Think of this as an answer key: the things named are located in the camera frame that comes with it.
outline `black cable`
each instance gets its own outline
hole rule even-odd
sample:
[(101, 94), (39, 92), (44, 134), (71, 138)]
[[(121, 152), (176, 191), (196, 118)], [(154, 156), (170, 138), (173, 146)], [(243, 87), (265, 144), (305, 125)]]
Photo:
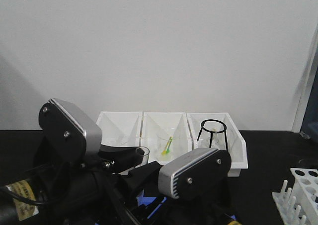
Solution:
[(8, 190), (5, 186), (0, 187), (0, 192), (4, 194), (4, 196), (8, 199), (15, 198), (16, 200), (19, 200), (21, 202), (24, 202), (26, 204), (34, 205), (34, 206), (43, 206), (43, 205), (51, 205), (54, 204), (58, 201), (60, 201), (62, 198), (65, 197), (66, 193), (63, 194), (62, 196), (52, 199), (52, 200), (47, 200), (47, 201), (38, 201), (38, 200), (31, 200), (28, 198), (24, 198), (20, 195), (17, 195), (16, 193)]

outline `white bin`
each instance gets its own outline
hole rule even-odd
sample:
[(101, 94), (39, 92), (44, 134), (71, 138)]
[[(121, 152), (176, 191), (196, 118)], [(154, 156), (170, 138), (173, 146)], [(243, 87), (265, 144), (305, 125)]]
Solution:
[[(192, 139), (184, 112), (145, 112), (141, 146), (150, 150), (149, 162), (165, 165), (192, 150)], [(166, 151), (172, 137), (169, 153)]]
[(113, 147), (138, 147), (142, 112), (100, 112), (97, 125), (103, 132), (101, 143)]
[[(227, 139), (229, 153), (232, 158), (231, 169), (228, 173), (230, 177), (238, 177), (241, 169), (247, 169), (247, 154), (246, 143), (242, 135), (239, 133), (233, 120), (228, 113), (187, 113), (187, 118), (190, 126), (190, 133), (193, 139), (193, 148), (209, 147), (210, 133), (204, 130), (201, 133), (199, 141), (197, 141), (201, 122), (207, 119), (215, 119), (224, 122), (227, 126)], [(207, 122), (205, 128), (211, 131), (221, 131), (223, 125), (217, 122)], [(224, 133), (214, 134), (212, 147), (225, 150)]]

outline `white peg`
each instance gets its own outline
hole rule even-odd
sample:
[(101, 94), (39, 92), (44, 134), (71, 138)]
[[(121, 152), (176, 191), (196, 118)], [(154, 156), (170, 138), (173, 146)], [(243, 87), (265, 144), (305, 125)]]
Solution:
[(292, 198), (290, 198), (290, 200), (289, 200), (289, 208), (287, 210), (287, 216), (288, 217), (291, 217), (293, 215), (295, 202), (296, 202), (296, 196), (293, 196)]
[(298, 225), (299, 224), (299, 213), (300, 213), (300, 209), (302, 207), (300, 205), (297, 205), (297, 208), (296, 208), (296, 211), (295, 211), (295, 215), (294, 215), (294, 218), (293, 218), (293, 222), (292, 222), (292, 225)]
[(306, 219), (307, 219), (306, 215), (302, 215), (302, 219), (300, 221), (300, 225), (305, 225)]
[(287, 180), (284, 180), (282, 189), (280, 190), (279, 200), (282, 200), (283, 197), (284, 197), (285, 190), (286, 190), (286, 187), (287, 187), (287, 183), (288, 183), (288, 181), (287, 181)]
[(287, 193), (286, 193), (286, 197), (285, 197), (285, 200), (284, 200), (284, 203), (283, 203), (283, 208), (284, 209), (288, 208), (288, 201), (289, 201), (289, 197), (290, 197), (291, 193), (292, 193), (292, 188), (288, 188), (287, 189)]

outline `yellow label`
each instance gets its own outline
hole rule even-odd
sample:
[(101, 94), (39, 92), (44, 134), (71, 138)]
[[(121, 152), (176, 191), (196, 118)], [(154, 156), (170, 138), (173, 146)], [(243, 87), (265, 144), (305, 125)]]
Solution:
[[(9, 184), (6, 186), (11, 192), (30, 199), (35, 200), (35, 196), (33, 194), (33, 191), (29, 185), (29, 183), (26, 180), (21, 180), (19, 182), (15, 182), (13, 184)], [(18, 213), (19, 221), (28, 219), (31, 216), (34, 216), (39, 213), (39, 210), (37, 206), (26, 204), (24, 202), (21, 202), (17, 199), (13, 199), (16, 211)]]
[(242, 225), (238, 221), (232, 221), (228, 225)]

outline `screw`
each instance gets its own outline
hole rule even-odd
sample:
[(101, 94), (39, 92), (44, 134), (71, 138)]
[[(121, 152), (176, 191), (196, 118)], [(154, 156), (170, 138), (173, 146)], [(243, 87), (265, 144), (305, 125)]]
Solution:
[(104, 165), (105, 165), (105, 167), (106, 167), (107, 169), (109, 169), (113, 164), (114, 164), (113, 161), (106, 161), (106, 162), (104, 162)]
[(68, 131), (64, 132), (64, 138), (68, 138), (68, 137), (70, 137), (70, 132)]
[(187, 183), (188, 183), (188, 184), (192, 184), (192, 183), (193, 183), (192, 178), (187, 178)]

